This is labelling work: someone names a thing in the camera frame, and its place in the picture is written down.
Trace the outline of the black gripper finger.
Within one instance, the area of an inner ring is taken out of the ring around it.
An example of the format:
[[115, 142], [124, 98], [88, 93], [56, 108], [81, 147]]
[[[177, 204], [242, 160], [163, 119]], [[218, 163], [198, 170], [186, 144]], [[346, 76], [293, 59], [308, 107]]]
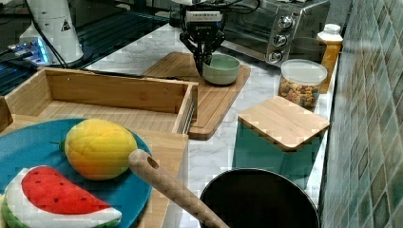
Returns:
[[195, 46], [191, 43], [191, 36], [188, 32], [182, 32], [180, 34], [180, 40], [193, 54], [196, 69], [199, 75], [202, 76], [202, 50], [199, 46]]
[[213, 52], [221, 46], [221, 41], [205, 42], [203, 44], [203, 60], [205, 65], [210, 65], [212, 61]]

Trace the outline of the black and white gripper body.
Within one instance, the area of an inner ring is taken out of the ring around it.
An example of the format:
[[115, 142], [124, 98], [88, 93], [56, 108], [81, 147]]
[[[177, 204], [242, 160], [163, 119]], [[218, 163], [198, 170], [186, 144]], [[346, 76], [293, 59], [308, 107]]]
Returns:
[[223, 14], [217, 10], [182, 12], [180, 40], [192, 53], [212, 53], [225, 40]]

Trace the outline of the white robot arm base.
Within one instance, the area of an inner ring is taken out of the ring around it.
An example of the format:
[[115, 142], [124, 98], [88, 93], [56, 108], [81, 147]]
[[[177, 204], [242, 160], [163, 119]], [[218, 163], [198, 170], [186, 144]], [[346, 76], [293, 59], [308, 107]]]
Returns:
[[28, 60], [38, 66], [72, 64], [84, 53], [72, 25], [67, 0], [24, 0], [30, 26], [20, 35], [22, 43], [33, 42], [38, 54]]

